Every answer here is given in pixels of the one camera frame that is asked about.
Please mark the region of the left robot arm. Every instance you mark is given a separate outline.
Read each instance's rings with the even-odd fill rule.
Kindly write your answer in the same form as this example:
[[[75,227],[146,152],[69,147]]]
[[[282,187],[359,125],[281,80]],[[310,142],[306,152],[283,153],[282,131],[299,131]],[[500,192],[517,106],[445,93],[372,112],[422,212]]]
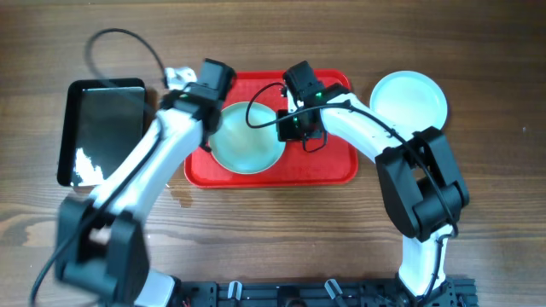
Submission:
[[[151,269],[143,229],[175,170],[218,130],[235,77],[232,67],[204,60],[196,81],[163,97],[144,138],[104,183],[85,199],[62,201],[48,263],[57,281],[107,306],[182,303],[180,280]]]

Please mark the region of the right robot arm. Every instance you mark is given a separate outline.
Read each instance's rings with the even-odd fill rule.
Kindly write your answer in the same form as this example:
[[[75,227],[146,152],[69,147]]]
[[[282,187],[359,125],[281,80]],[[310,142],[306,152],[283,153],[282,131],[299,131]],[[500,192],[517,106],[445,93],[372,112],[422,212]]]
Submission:
[[[343,139],[374,161],[388,217],[403,236],[402,288],[425,304],[445,280],[448,240],[469,192],[444,133],[407,128],[373,112],[342,84],[324,85],[307,61],[283,73],[290,104],[279,120],[297,140],[321,132]]]

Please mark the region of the light blue plate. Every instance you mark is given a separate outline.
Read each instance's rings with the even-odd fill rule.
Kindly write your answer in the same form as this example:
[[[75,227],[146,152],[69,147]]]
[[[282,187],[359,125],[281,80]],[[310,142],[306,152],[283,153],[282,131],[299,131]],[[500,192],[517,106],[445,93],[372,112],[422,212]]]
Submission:
[[[395,124],[422,131],[441,130],[448,118],[448,102],[439,85],[414,71],[392,72],[373,88],[369,108]]]
[[[226,170],[251,175],[271,168],[283,155],[286,143],[276,127],[253,129],[247,125],[247,101],[226,107],[219,130],[209,137],[212,157]]]

